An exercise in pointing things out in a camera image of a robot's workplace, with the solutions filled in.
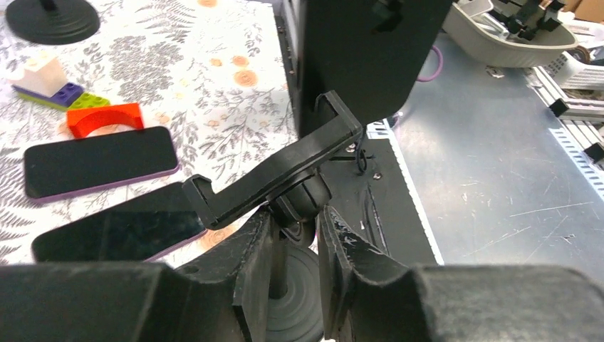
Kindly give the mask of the stacked coloured cube tower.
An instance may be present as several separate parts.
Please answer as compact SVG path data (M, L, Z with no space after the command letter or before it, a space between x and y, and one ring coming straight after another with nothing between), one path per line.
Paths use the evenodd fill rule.
M19 94L62 111L110 105L106 98L87 93L70 82L57 55L42 51L7 75Z

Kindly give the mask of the black phone purple case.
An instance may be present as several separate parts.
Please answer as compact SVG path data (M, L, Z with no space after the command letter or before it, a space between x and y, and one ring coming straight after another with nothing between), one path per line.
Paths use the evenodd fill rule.
M105 190L179 168L169 130L162 126L49 142L24 151L24 192L51 202Z

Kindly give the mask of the red arch block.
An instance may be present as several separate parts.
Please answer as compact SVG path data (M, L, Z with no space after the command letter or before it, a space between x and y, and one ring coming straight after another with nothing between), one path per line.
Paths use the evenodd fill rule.
M78 139L109 125L126 125L136 130L145 128L137 103L68 110L66 122L72 135Z

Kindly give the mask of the black pole stand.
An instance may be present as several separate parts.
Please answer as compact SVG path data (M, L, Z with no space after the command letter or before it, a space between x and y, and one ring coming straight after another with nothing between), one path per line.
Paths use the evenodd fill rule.
M4 14L15 36L43 45L84 41L100 28L98 12L85 0L14 0Z

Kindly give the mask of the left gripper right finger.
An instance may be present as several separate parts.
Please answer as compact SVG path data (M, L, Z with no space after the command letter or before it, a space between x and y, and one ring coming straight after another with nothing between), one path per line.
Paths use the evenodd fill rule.
M601 341L603 289L560 266L406 267L332 208L317 217L325 337L336 341Z

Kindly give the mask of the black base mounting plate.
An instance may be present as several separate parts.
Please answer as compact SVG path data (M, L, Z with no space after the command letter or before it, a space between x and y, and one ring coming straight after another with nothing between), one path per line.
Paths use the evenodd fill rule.
M277 21L289 48L293 112L298 91L297 33L301 1L279 1ZM362 125L361 140L322 165L331 204L359 235L402 264L441 264L442 254L389 119Z

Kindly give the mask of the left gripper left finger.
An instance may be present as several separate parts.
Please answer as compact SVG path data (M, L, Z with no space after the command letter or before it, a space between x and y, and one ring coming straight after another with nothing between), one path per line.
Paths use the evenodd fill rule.
M1 268L3 341L264 341L271 215L177 268L154 262Z

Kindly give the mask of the grey tray with clamps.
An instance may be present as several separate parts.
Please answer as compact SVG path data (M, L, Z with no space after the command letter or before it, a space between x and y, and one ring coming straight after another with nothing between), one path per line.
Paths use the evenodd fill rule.
M442 29L488 66L544 66L579 46L564 24L565 1L454 1Z

